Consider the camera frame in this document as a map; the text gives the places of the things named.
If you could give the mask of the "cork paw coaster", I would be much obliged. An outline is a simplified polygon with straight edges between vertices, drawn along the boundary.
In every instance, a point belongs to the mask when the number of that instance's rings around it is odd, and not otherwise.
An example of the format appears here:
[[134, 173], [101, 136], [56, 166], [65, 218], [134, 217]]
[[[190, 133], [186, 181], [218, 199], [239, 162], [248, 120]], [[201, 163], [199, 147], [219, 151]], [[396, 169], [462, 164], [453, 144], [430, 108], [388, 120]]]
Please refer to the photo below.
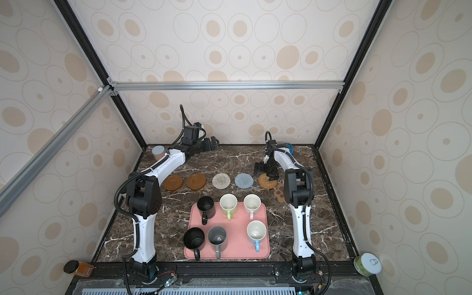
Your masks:
[[276, 188], [274, 189], [274, 196], [277, 199], [277, 201], [281, 204], [285, 204], [285, 196], [284, 196], [284, 185], [283, 184], [278, 184]]

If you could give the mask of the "rattan woven coaster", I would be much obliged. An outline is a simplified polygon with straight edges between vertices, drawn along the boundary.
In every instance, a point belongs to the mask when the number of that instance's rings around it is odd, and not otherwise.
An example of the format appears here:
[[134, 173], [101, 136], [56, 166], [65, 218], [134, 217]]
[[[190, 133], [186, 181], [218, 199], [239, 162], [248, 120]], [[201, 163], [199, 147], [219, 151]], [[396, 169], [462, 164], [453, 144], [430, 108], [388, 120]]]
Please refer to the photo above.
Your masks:
[[277, 180], [270, 180], [266, 173], [262, 174], [258, 178], [260, 187], [264, 189], [274, 189], [277, 187]]

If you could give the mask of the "black mug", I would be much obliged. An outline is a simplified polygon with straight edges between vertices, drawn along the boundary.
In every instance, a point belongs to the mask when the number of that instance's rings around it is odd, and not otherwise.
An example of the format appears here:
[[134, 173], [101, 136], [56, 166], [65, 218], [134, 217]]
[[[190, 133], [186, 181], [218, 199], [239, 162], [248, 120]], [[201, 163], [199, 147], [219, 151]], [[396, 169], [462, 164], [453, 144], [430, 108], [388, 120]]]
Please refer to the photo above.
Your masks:
[[202, 225], [206, 226], [208, 220], [216, 215], [215, 202], [210, 196], [203, 196], [197, 201], [197, 208], [199, 210]]
[[199, 227], [188, 229], [183, 237], [183, 243], [186, 249], [193, 252], [194, 259], [200, 261], [200, 251], [205, 246], [205, 233]]

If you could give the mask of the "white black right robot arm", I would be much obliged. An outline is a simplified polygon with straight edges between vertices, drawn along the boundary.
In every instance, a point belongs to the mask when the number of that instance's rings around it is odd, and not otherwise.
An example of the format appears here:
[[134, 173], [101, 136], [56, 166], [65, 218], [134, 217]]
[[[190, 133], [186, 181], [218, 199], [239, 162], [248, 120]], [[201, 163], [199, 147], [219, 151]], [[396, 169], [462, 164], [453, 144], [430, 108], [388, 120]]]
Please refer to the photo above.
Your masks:
[[279, 179], [279, 168], [285, 173], [283, 195], [289, 205], [293, 219], [294, 243], [290, 268], [292, 278], [304, 283], [317, 271], [316, 255], [326, 263], [328, 258], [312, 245], [310, 210], [314, 199], [314, 182], [311, 169], [297, 161], [286, 144], [278, 144], [269, 131], [265, 133], [265, 156], [255, 163], [253, 175], [265, 173], [269, 181]]

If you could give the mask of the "green mug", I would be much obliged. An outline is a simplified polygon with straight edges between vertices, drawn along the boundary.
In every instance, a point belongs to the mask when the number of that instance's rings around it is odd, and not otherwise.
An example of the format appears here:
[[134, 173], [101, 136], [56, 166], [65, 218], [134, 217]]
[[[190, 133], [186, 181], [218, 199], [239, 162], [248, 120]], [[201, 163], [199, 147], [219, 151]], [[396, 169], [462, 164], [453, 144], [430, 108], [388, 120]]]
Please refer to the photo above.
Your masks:
[[238, 200], [233, 194], [225, 194], [220, 198], [220, 207], [222, 212], [227, 216], [227, 220], [231, 221], [237, 211]]

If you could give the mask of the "pink plastic tray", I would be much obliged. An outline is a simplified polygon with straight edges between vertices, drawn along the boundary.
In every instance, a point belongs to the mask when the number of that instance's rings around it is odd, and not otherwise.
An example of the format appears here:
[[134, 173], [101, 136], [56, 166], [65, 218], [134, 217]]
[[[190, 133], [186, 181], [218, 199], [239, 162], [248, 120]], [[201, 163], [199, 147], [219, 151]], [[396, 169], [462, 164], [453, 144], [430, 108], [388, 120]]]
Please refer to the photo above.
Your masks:
[[[247, 226], [251, 222], [250, 215], [246, 212], [243, 202], [239, 202], [232, 219], [227, 220], [218, 202], [215, 202], [216, 215], [208, 220], [207, 225], [202, 225], [200, 211], [197, 203], [191, 208], [188, 229], [193, 227], [201, 228], [205, 233], [205, 246], [200, 250], [200, 260], [216, 259], [216, 253], [212, 245], [208, 242], [208, 231], [214, 226], [222, 226], [227, 232], [227, 248], [222, 251], [221, 259], [265, 259], [270, 256], [269, 233], [260, 243], [259, 251], [251, 243], [247, 235]], [[259, 211], [254, 214], [254, 221], [261, 221], [268, 230], [267, 213], [265, 205], [261, 204]]]

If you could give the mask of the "amber jar black lid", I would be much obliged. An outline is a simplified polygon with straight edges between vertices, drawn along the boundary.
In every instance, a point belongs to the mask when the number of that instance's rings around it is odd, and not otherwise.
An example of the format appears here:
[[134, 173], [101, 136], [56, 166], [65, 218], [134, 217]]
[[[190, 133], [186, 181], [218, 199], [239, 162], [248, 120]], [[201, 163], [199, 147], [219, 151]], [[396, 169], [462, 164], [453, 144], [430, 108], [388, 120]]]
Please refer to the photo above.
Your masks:
[[63, 267], [64, 273], [84, 278], [89, 278], [94, 270], [94, 265], [77, 260], [70, 260]]

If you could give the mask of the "black mug rear left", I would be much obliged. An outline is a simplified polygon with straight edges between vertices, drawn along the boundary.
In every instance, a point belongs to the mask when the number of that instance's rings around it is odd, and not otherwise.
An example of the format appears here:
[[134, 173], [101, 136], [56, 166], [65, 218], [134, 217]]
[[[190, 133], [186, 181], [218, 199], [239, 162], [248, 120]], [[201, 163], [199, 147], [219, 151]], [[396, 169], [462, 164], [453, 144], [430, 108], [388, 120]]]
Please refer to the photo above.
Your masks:
[[199, 210], [202, 225], [206, 226], [208, 220], [216, 215], [215, 202], [210, 196], [203, 196], [197, 201], [197, 208]]

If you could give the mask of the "blue handled white mug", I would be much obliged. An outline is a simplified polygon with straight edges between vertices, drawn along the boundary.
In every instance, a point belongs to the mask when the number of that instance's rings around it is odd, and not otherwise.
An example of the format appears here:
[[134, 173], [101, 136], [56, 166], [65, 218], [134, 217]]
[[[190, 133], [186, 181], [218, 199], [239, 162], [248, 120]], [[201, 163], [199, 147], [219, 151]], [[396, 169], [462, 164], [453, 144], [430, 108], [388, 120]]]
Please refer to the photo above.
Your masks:
[[262, 241], [267, 235], [267, 228], [262, 221], [251, 221], [247, 226], [247, 236], [249, 241], [254, 245], [256, 252], [260, 251]]

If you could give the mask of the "silver aluminium frame bar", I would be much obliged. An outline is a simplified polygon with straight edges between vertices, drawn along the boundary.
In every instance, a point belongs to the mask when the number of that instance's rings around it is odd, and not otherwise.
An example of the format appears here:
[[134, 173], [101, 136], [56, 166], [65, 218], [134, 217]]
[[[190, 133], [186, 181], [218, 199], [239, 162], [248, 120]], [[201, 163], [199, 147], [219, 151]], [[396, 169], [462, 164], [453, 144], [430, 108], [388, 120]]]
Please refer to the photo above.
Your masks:
[[10, 209], [24, 190], [39, 175], [44, 167], [73, 137], [103, 99], [109, 97], [111, 86], [101, 86], [87, 103], [38, 151], [36, 155], [8, 182], [1, 191], [1, 214]]
[[344, 81], [111, 82], [116, 91], [304, 90], [344, 88]]

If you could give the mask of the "brown wooden coaster front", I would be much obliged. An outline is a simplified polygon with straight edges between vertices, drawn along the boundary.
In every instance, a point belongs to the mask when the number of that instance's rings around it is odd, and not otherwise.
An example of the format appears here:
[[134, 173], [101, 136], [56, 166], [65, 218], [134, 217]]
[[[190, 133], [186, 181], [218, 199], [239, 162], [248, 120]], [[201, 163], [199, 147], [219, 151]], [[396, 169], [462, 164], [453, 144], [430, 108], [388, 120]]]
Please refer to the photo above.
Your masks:
[[193, 191], [202, 189], [207, 183], [207, 179], [201, 173], [194, 173], [187, 180], [187, 187]]

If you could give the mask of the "silver aluminium frame bar rear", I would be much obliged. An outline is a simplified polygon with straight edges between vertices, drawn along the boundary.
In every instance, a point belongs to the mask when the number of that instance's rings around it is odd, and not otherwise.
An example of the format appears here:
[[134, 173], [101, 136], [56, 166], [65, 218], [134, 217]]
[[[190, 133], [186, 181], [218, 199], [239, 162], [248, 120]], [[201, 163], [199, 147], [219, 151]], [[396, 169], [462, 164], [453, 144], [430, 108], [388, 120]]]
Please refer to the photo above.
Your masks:
[[344, 81], [111, 82], [116, 91], [304, 90], [344, 88]]

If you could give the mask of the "brown wooden coaster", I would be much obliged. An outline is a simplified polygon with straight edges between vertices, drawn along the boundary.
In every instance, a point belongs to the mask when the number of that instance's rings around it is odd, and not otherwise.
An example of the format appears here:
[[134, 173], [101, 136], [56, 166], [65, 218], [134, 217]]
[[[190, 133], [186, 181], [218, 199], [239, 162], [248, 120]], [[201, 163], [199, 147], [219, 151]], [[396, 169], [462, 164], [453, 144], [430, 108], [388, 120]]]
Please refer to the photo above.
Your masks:
[[207, 179], [201, 173], [194, 173], [187, 180], [187, 187], [193, 191], [202, 189], [207, 183]]
[[172, 174], [164, 180], [162, 185], [167, 191], [173, 192], [182, 187], [183, 178], [180, 175]]

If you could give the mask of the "green can white lid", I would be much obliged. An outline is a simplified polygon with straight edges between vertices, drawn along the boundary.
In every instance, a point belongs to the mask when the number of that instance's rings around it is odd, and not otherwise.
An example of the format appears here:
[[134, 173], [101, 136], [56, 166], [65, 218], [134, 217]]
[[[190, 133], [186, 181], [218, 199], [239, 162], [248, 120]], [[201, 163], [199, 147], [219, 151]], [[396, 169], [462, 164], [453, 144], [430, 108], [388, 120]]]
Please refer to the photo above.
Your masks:
[[364, 253], [354, 259], [356, 271], [364, 276], [370, 277], [382, 272], [382, 264], [379, 258], [372, 253]]

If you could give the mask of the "white cup blue lid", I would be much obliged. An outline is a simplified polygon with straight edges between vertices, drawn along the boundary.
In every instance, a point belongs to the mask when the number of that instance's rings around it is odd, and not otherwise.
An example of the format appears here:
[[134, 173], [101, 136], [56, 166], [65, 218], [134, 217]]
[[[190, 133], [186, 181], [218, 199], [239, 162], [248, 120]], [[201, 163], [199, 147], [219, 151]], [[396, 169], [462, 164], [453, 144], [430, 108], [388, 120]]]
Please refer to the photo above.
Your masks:
[[290, 154], [293, 154], [293, 145], [291, 143], [284, 143], [285, 147], [289, 149]]

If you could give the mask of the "pink jar grey lid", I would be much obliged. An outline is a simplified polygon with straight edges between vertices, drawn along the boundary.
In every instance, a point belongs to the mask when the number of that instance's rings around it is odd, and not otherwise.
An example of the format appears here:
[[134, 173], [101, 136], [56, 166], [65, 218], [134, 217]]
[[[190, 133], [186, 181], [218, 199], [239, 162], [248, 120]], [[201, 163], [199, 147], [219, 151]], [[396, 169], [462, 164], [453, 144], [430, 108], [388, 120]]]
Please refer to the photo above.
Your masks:
[[166, 156], [166, 150], [164, 146], [158, 145], [152, 148], [151, 150], [152, 155], [156, 161], [161, 160]]

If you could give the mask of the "black mug front left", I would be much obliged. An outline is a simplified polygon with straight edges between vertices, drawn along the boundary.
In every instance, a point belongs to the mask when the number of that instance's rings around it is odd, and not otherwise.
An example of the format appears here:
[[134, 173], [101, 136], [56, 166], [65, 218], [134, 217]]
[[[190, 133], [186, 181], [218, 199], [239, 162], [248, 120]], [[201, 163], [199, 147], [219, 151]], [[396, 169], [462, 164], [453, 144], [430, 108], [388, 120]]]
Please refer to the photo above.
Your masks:
[[205, 233], [199, 227], [188, 229], [183, 237], [183, 243], [186, 249], [193, 252], [194, 259], [200, 261], [200, 251], [205, 246]]

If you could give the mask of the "blue woven coaster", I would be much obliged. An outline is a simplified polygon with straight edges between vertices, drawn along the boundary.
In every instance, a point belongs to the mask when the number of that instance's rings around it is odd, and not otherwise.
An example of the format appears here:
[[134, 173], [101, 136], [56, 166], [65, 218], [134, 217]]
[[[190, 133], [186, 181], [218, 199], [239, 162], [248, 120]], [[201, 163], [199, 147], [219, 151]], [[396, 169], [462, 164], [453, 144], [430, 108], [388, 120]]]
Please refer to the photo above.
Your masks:
[[235, 177], [235, 184], [238, 188], [249, 189], [254, 183], [253, 177], [248, 173], [240, 173]]

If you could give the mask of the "multicolour woven coaster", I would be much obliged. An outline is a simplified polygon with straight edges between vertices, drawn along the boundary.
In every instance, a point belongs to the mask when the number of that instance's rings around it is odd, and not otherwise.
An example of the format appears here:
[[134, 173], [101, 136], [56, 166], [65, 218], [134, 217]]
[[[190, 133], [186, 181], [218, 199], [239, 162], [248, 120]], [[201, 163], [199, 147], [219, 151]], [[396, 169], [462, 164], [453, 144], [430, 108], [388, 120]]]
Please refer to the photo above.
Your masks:
[[218, 173], [212, 179], [212, 185], [216, 189], [226, 189], [231, 184], [231, 178], [226, 173]]

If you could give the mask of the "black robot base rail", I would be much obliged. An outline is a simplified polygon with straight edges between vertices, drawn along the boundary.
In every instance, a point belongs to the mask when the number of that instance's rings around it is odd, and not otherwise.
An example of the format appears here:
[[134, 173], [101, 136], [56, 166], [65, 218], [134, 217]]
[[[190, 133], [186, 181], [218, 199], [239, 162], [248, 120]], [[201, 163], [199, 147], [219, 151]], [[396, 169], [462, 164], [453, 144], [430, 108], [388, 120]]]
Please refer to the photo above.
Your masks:
[[295, 282], [288, 263], [159, 263], [146, 283], [122, 263], [96, 263], [88, 279], [75, 277], [68, 295], [381, 295], [376, 277], [363, 277], [350, 262], [322, 263]]

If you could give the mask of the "silver aluminium frame bar left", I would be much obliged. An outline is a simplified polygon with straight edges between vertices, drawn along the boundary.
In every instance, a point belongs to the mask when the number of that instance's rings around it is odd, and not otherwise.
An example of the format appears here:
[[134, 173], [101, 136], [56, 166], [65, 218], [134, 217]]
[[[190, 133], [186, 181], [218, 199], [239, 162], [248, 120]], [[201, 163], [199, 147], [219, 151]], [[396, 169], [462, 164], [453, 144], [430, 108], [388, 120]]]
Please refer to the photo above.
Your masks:
[[1, 191], [1, 214], [10, 209], [24, 190], [39, 175], [44, 167], [73, 137], [103, 99], [109, 97], [111, 86], [101, 86], [87, 103], [38, 151], [36, 155], [8, 182]]

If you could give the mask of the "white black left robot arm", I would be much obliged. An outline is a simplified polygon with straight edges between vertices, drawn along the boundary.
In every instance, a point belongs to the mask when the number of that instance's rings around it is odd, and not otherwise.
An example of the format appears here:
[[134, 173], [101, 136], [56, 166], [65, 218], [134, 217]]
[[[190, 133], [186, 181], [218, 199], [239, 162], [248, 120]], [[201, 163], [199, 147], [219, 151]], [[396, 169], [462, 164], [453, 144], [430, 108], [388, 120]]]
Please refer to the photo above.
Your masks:
[[177, 139], [152, 166], [131, 173], [114, 196], [116, 211], [133, 222], [133, 250], [123, 255], [123, 259], [129, 259], [131, 270], [147, 280], [154, 279], [158, 272], [154, 226], [162, 206], [161, 184], [192, 156], [214, 151], [220, 143], [213, 136], [207, 137], [201, 123], [191, 123], [183, 106], [180, 106], [180, 111], [183, 123]]

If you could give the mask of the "grey mug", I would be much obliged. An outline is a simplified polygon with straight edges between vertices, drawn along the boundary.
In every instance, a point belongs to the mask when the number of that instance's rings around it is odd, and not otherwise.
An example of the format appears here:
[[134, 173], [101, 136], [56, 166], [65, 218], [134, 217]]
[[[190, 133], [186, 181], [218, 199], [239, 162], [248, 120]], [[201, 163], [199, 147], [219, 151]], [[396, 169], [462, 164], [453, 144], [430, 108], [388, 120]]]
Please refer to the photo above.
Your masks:
[[222, 252], [227, 248], [227, 232], [222, 226], [214, 226], [208, 232], [208, 241], [216, 253], [216, 259], [221, 259]]

